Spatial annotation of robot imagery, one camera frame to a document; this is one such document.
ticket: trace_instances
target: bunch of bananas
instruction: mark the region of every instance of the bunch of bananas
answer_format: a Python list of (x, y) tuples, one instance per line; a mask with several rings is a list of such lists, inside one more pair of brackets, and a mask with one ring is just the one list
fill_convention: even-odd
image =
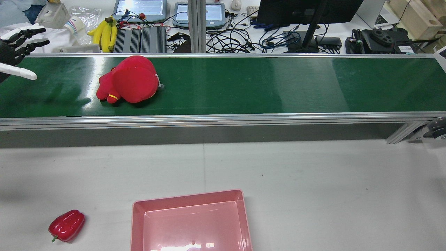
[(115, 47), (118, 34), (116, 25), (116, 19), (107, 17), (96, 29), (88, 32), (88, 35), (93, 36), (93, 43), (101, 46), (102, 52), (110, 52)]

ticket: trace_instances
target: banana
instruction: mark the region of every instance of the banana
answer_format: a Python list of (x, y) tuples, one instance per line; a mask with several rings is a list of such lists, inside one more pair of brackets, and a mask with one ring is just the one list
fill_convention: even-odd
[(118, 35), (118, 27), (116, 26), (118, 23), (115, 19), (113, 19), (113, 23), (111, 24), (111, 37), (110, 43), (108, 44), (108, 49), (113, 50), (115, 48), (116, 36)]
[(107, 22), (104, 20), (102, 21), (98, 27), (96, 29), (94, 29), (93, 32), (93, 43), (94, 44), (100, 44), (100, 40), (101, 40), (101, 35), (102, 35), (102, 31), (105, 27), (105, 25), (107, 25)]
[(106, 24), (102, 29), (102, 34), (101, 34), (102, 52), (110, 52), (108, 45), (110, 44), (111, 35), (112, 35), (112, 23)]
[(93, 36), (95, 34), (96, 28), (92, 29), (87, 33), (88, 36)]

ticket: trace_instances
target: white tabletop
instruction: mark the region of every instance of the white tabletop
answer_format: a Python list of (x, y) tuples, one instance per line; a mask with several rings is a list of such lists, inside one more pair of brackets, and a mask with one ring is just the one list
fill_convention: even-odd
[[(254, 251), (446, 250), (445, 142), (434, 143), (0, 149), (0, 250), (129, 250), (134, 201), (235, 188)], [(84, 228), (52, 243), (48, 226), (71, 209)]]
[[(115, 2), (116, 1), (114, 1), (114, 0), (104, 0), (104, 1), (63, 0), (63, 3), (65, 4), (65, 6), (67, 8), (69, 8), (72, 5), (78, 5), (78, 6), (82, 6), (82, 7), (86, 7), (86, 8), (100, 8), (100, 9), (102, 9), (103, 14), (102, 14), (102, 17), (100, 18), (100, 20), (110, 16), (113, 13)], [(170, 12), (167, 14), (168, 17), (172, 16), (174, 14), (174, 6), (175, 6), (176, 2), (178, 2), (178, 0), (168, 0), (168, 5), (169, 5), (169, 9), (170, 9)], [(242, 9), (239, 12), (236, 12), (236, 11), (233, 11), (230, 9), (232, 0), (221, 0), (220, 2), (224, 3), (225, 9), (229, 10), (231, 13), (246, 13), (247, 6), (260, 4), (259, 0), (242, 0)], [(240, 15), (237, 18), (235, 18), (234, 20), (235, 20), (235, 22), (238, 22), (238, 21), (242, 20), (243, 18), (244, 17)], [(245, 19), (242, 23), (249, 24), (249, 19)], [(166, 21), (164, 23), (164, 25), (173, 26), (172, 20), (170, 19), (170, 20)], [(325, 32), (324, 26), (323, 25), (320, 25), (320, 26), (321, 26), (321, 28), (316, 30), (315, 34), (322, 34)], [(280, 34), (283, 31), (289, 31), (293, 27), (295, 27), (295, 25), (291, 25), (290, 27), (281, 28), (276, 34)], [(247, 28), (246, 26), (239, 25), (239, 26), (237, 26), (237, 28), (240, 28), (240, 29), (246, 28), (246, 30), (249, 32), (250, 39), (255, 43), (258, 43), (260, 37), (264, 34), (263, 29), (254, 29), (253, 26)], [(297, 31), (306, 31), (307, 29), (308, 29), (308, 25), (301, 25), (299, 27), (299, 29), (297, 29)], [(355, 15), (353, 17), (353, 19), (351, 20), (351, 22), (342, 23), (342, 24), (330, 24), (330, 27), (328, 29), (326, 36), (327, 37), (339, 37), (341, 39), (341, 42), (344, 44), (346, 38), (351, 35), (352, 29), (370, 29), (370, 27), (358, 15)], [(189, 31), (186, 29), (172, 28), (168, 32), (168, 35), (173, 35), (173, 34), (176, 34), (177, 32), (182, 32), (182, 33), (186, 33), (186, 34), (189, 33)], [(273, 32), (267, 33), (267, 35), (264, 38), (267, 38), (272, 33)], [(241, 40), (241, 38), (234, 33), (232, 34), (231, 37)], [(283, 53), (285, 51), (287, 51), (286, 47), (278, 47), (274, 50), (274, 53)], [(341, 52), (341, 54), (345, 53), (344, 45), (342, 46), (340, 52)]]

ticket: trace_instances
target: green conveyor belt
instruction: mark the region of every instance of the green conveyor belt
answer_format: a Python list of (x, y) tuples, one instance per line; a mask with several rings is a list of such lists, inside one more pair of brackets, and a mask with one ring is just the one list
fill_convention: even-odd
[(98, 78), (123, 58), (26, 58), (35, 81), (0, 84), (0, 117), (446, 111), (431, 58), (150, 58), (166, 86), (139, 104), (99, 101)]

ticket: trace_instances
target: red bell pepper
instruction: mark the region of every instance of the red bell pepper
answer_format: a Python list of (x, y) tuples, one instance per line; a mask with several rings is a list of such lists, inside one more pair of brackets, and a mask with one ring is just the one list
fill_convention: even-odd
[(53, 242), (59, 239), (63, 242), (69, 242), (78, 235), (85, 222), (85, 215), (79, 210), (71, 210), (57, 217), (48, 228), (48, 231), (54, 236)]

